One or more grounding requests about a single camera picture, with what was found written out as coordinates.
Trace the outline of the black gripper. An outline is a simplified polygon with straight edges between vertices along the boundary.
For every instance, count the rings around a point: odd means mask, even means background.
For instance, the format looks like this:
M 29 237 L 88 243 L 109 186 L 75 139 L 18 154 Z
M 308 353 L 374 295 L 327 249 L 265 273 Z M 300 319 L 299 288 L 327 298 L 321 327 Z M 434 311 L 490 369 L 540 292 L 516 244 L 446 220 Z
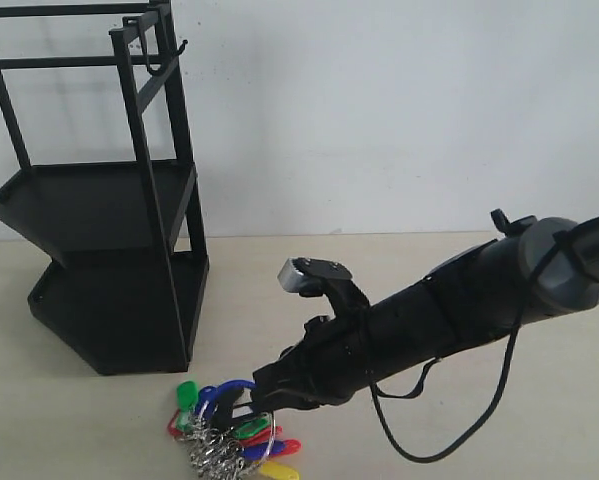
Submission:
M 378 380 L 376 317 L 358 313 L 319 323 L 309 321 L 304 337 L 280 357 L 253 372 L 254 384 L 222 384 L 213 393 L 213 424 L 236 425 L 258 411 L 314 410 L 339 406 Z

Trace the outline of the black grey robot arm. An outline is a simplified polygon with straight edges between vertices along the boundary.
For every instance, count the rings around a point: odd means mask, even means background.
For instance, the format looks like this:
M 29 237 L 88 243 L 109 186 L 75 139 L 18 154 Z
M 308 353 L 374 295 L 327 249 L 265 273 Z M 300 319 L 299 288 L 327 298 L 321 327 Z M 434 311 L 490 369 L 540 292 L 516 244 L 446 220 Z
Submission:
M 302 297 L 326 297 L 304 336 L 249 381 L 233 380 L 208 398 L 206 415 L 234 425 L 233 392 L 249 391 L 246 414 L 313 410 L 348 402 L 356 392 L 428 360 L 495 342 L 523 326 L 599 305 L 599 217 L 578 223 L 491 215 L 500 237 L 432 269 L 371 303 L 343 265 L 287 260 L 278 279 Z

